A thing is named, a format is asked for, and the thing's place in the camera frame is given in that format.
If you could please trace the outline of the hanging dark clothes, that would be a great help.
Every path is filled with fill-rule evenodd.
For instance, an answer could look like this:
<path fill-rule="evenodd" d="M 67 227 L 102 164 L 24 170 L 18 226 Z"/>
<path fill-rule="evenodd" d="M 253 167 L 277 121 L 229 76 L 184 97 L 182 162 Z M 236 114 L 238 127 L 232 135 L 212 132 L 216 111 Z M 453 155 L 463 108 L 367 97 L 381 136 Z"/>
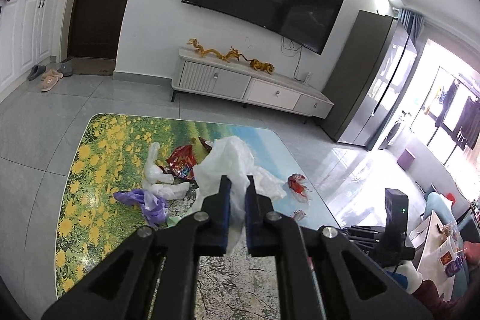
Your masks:
<path fill-rule="evenodd" d="M 445 127 L 450 138 L 462 150 L 466 147 L 474 150 L 479 140 L 479 97 L 473 100 L 467 96 L 456 122 L 451 127 L 446 124 L 446 117 L 461 85 L 462 82 L 455 79 L 447 90 L 441 90 L 439 97 L 441 110 L 436 117 L 434 126 Z"/>

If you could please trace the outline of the white coffee table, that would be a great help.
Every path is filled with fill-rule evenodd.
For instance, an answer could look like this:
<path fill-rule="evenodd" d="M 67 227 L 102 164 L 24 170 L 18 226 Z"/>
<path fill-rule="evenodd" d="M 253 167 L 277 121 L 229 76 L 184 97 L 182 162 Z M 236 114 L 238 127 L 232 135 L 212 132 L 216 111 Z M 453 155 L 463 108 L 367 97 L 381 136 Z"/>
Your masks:
<path fill-rule="evenodd" d="M 457 300 L 452 299 L 452 289 L 456 275 L 448 278 L 445 272 L 446 267 L 442 268 L 436 254 L 438 247 L 449 237 L 456 245 L 456 258 L 458 256 L 464 257 L 464 248 L 461 249 L 457 243 L 460 237 L 459 231 L 452 223 L 443 225 L 434 211 L 426 220 L 421 220 L 421 223 L 412 229 L 408 235 L 408 239 L 416 249 L 412 261 L 414 266 L 422 275 L 423 280 L 430 280 L 434 283 L 440 298 L 444 301 Z"/>

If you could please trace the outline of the purple cup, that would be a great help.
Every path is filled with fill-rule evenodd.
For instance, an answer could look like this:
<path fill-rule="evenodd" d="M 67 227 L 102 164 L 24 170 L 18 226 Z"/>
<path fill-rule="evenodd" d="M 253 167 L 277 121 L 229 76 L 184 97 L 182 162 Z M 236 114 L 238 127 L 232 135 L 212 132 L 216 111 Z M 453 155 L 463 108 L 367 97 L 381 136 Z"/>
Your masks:
<path fill-rule="evenodd" d="M 448 278 L 454 276 L 464 268 L 464 261 L 465 261 L 464 257 L 458 256 L 456 259 L 452 260 L 447 264 L 445 268 L 445 272 Z"/>

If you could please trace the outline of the washing machine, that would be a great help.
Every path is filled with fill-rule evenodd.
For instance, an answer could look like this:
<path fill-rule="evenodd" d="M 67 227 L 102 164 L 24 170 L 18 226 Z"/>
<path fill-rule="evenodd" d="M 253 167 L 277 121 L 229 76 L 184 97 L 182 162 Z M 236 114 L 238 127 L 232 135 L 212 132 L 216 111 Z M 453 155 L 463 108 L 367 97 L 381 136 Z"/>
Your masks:
<path fill-rule="evenodd" d="M 378 149 L 380 149 L 380 150 L 388 149 L 394 144 L 395 140 L 397 139 L 397 137 L 400 135 L 400 133 L 403 130 L 404 121 L 405 121 L 406 116 L 407 116 L 406 112 L 404 110 L 402 110 L 400 112 L 400 115 L 397 118 L 397 120 L 394 121 L 394 124 L 392 124 L 388 128 L 388 133 L 386 134 L 384 140 L 382 141 L 382 143 L 380 144 Z"/>

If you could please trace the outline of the grey refrigerator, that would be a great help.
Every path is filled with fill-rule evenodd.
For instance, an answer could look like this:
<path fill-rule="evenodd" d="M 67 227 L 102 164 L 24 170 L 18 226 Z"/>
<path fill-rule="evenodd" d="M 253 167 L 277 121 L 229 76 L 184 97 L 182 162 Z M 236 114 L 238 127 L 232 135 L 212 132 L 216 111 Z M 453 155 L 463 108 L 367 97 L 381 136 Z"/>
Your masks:
<path fill-rule="evenodd" d="M 397 19 L 358 12 L 323 93 L 334 106 L 320 121 L 335 142 L 369 148 L 393 110 L 416 58 Z"/>

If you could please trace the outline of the red white fries box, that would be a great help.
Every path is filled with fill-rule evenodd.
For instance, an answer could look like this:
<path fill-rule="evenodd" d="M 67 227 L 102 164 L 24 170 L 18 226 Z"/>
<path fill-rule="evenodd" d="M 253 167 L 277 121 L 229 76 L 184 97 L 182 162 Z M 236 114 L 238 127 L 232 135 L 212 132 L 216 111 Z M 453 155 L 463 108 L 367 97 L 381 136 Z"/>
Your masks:
<path fill-rule="evenodd" d="M 456 259 L 456 245 L 450 237 L 438 247 L 436 254 L 442 268 Z"/>

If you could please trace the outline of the white TV cabinet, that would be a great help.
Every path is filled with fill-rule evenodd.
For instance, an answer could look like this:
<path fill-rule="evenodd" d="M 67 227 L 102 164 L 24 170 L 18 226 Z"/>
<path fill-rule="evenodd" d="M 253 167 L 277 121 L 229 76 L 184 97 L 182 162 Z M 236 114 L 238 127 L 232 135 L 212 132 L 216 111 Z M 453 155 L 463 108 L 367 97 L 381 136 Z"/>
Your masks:
<path fill-rule="evenodd" d="M 334 104 L 323 93 L 283 75 L 255 71 L 243 62 L 201 57 L 179 49 L 172 78 L 174 92 L 195 93 L 247 105 L 281 110 L 307 117 L 326 118 Z"/>

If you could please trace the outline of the white plastic bag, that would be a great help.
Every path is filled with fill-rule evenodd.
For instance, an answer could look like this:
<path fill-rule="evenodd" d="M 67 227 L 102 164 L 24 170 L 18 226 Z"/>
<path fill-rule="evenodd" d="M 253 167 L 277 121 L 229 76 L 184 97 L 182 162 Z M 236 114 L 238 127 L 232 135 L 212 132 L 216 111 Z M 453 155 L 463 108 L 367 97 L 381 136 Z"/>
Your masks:
<path fill-rule="evenodd" d="M 283 189 L 284 182 L 256 165 L 249 146 L 237 136 L 215 140 L 208 156 L 193 167 L 193 175 L 198 188 L 195 202 L 190 208 L 191 213 L 201 210 L 206 197 L 218 193 L 223 175 L 231 182 L 227 253 L 233 252 L 245 226 L 245 196 L 250 185 L 250 175 L 254 178 L 258 194 L 273 201 L 287 195 Z"/>

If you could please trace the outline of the teal sofa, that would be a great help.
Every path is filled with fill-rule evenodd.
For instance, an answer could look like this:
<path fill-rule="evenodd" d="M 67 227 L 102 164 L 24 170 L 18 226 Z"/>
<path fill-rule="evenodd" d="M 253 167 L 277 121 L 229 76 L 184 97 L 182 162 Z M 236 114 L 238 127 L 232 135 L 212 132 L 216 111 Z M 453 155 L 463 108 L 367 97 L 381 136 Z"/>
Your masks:
<path fill-rule="evenodd" d="M 455 219 L 452 208 L 447 205 L 448 199 L 442 194 L 432 192 L 426 198 L 425 211 L 422 215 L 422 220 L 426 220 L 431 212 L 434 211 L 439 217 L 443 225 L 452 223 L 459 231 L 458 245 L 463 249 L 465 241 L 471 243 L 479 242 L 479 228 L 473 220 L 473 215 L 470 211 L 463 214 L 460 220 Z M 458 299 L 463 296 L 470 284 L 470 271 L 475 266 L 470 266 L 467 260 L 464 260 L 463 270 L 459 271 L 454 280 L 451 299 Z"/>

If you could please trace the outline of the golden dragon ornament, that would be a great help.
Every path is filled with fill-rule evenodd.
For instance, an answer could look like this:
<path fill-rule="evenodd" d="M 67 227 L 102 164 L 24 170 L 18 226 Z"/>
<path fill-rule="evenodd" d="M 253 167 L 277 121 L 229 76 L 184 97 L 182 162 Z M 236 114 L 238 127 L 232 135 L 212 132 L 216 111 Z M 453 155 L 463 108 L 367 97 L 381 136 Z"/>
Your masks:
<path fill-rule="evenodd" d="M 196 38 L 191 38 L 186 43 L 188 46 L 192 46 L 194 48 L 194 52 L 198 54 L 200 57 L 205 58 L 207 56 L 213 56 L 218 58 L 223 62 L 230 62 L 231 59 L 237 60 L 238 62 L 243 59 L 245 62 L 248 63 L 249 67 L 255 71 L 262 71 L 272 75 L 274 72 L 274 65 L 269 62 L 261 62 L 256 58 L 247 58 L 244 54 L 242 54 L 238 49 L 231 47 L 228 53 L 222 54 L 217 49 L 210 48 L 205 49 Z"/>

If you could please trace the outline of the beige slipper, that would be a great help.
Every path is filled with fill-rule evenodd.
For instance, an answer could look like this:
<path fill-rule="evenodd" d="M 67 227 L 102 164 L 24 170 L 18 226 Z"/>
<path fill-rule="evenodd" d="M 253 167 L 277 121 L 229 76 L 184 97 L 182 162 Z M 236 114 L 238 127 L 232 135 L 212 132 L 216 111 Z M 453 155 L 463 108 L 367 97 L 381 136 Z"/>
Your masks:
<path fill-rule="evenodd" d="M 54 69 L 50 69 L 49 71 L 45 72 L 41 75 L 41 92 L 46 93 L 52 90 L 55 85 L 64 77 L 64 75 L 59 72 L 55 71 Z"/>

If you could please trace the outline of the small red wrapper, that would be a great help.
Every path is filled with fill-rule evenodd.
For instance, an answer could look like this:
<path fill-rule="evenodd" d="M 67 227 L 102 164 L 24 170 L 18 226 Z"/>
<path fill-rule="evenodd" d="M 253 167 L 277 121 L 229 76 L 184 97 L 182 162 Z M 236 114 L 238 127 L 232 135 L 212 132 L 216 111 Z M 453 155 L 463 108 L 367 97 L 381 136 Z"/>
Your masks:
<path fill-rule="evenodd" d="M 288 187 L 298 202 L 308 203 L 310 201 L 307 179 L 298 173 L 292 174 L 287 179 Z"/>

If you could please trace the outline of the purple stool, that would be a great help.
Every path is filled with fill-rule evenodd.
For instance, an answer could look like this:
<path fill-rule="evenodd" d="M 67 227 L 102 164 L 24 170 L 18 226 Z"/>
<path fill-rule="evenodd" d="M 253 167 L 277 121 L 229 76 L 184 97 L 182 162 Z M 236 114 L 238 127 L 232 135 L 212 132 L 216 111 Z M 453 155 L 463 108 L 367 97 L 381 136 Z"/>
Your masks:
<path fill-rule="evenodd" d="M 402 154 L 400 154 L 400 157 L 398 157 L 397 164 L 402 170 L 408 171 L 415 159 L 415 155 L 409 149 L 405 149 Z"/>

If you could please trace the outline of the red snack wrapper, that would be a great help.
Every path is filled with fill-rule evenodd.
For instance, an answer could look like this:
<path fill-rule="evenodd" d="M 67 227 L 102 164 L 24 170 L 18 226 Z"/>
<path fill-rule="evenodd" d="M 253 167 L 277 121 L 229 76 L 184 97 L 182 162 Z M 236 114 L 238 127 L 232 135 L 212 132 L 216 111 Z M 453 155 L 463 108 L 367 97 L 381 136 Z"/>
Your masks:
<path fill-rule="evenodd" d="M 194 166 L 197 159 L 194 155 L 194 146 L 200 144 L 202 150 L 209 154 L 213 147 L 213 142 L 202 137 L 193 137 L 189 144 L 176 147 L 171 155 L 166 159 L 166 167 L 160 166 L 163 174 L 171 174 L 175 179 L 186 181 L 195 181 Z"/>

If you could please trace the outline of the white crumpled bag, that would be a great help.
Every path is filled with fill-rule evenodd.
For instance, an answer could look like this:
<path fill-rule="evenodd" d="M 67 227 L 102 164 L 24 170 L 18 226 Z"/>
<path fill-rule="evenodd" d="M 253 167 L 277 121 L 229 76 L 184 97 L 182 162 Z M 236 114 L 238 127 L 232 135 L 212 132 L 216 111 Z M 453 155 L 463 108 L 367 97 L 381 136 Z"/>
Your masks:
<path fill-rule="evenodd" d="M 142 189 L 157 197 L 162 197 L 167 201 L 182 199 L 190 189 L 188 182 L 174 184 L 172 174 L 166 174 L 155 163 L 160 144 L 158 142 L 151 143 L 147 159 L 144 165 L 144 179 L 142 180 Z"/>

